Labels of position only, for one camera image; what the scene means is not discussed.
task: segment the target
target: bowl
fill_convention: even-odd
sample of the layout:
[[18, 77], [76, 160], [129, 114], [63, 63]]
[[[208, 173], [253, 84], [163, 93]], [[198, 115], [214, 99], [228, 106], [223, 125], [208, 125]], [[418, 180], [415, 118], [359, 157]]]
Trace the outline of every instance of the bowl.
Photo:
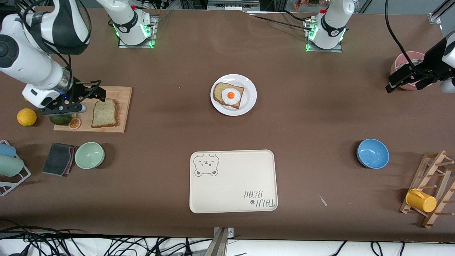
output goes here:
[[389, 151], [384, 143], [369, 138], [360, 143], [357, 148], [357, 158], [368, 168], [381, 169], [389, 162]]
[[103, 162], [104, 156], [104, 150], [98, 143], [87, 142], [78, 148], [74, 160], [80, 168], [92, 169]]
[[[406, 53], [408, 54], [409, 58], [411, 59], [412, 63], [414, 63], [414, 65], [420, 64], [425, 57], [425, 54], [417, 51], [407, 51]], [[390, 74], [395, 73], [395, 71], [399, 70], [406, 63], [408, 63], [408, 61], [406, 60], [406, 57], [403, 55], [403, 53], [398, 55], [390, 69]], [[417, 82], [404, 84], [400, 86], [400, 89], [406, 91], [415, 91], [417, 90], [417, 87], [415, 87], [416, 83]]]

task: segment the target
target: fried egg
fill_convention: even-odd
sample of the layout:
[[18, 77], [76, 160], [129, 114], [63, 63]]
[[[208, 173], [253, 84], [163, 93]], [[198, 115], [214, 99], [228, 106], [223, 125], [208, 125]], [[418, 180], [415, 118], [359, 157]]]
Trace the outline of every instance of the fried egg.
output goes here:
[[242, 97], [240, 92], [233, 88], [226, 88], [221, 92], [221, 97], [227, 105], [235, 105]]

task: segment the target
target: bear logo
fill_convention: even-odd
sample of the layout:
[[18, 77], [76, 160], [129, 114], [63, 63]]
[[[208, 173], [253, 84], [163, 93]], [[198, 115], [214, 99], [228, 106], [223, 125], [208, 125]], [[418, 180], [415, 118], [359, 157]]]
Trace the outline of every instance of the bear logo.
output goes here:
[[210, 174], [211, 176], [216, 176], [218, 174], [218, 163], [220, 159], [217, 155], [202, 155], [196, 156], [193, 160], [196, 170], [194, 175], [201, 177], [202, 174]]

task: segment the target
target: avocado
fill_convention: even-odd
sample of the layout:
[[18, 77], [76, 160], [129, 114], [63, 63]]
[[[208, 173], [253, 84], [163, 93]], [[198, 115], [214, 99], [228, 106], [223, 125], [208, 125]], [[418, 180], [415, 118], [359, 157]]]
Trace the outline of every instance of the avocado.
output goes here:
[[68, 125], [71, 122], [71, 115], [50, 116], [49, 120], [56, 125]]

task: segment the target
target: bread slice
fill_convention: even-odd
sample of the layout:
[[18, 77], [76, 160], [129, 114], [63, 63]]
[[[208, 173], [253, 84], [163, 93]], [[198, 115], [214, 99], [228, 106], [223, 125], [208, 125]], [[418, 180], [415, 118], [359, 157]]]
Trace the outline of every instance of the bread slice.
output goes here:
[[[223, 101], [223, 98], [221, 96], [221, 93], [224, 91], [224, 89], [226, 88], [233, 88], [233, 89], [236, 89], [239, 93], [240, 93], [240, 100], [234, 104], [234, 105], [229, 105], [229, 104], [226, 104], [224, 101]], [[240, 102], [242, 101], [242, 96], [243, 96], [243, 91], [245, 90], [245, 88], [243, 87], [238, 87], [238, 86], [234, 86], [232, 84], [228, 84], [228, 83], [223, 83], [223, 82], [220, 82], [218, 84], [215, 85], [215, 89], [213, 90], [213, 99], [215, 99], [218, 103], [220, 103], [221, 105], [224, 105], [224, 106], [231, 106], [233, 108], [236, 108], [238, 109], [240, 107]]]
[[98, 101], [93, 108], [92, 128], [112, 127], [118, 125], [118, 103], [113, 99]]

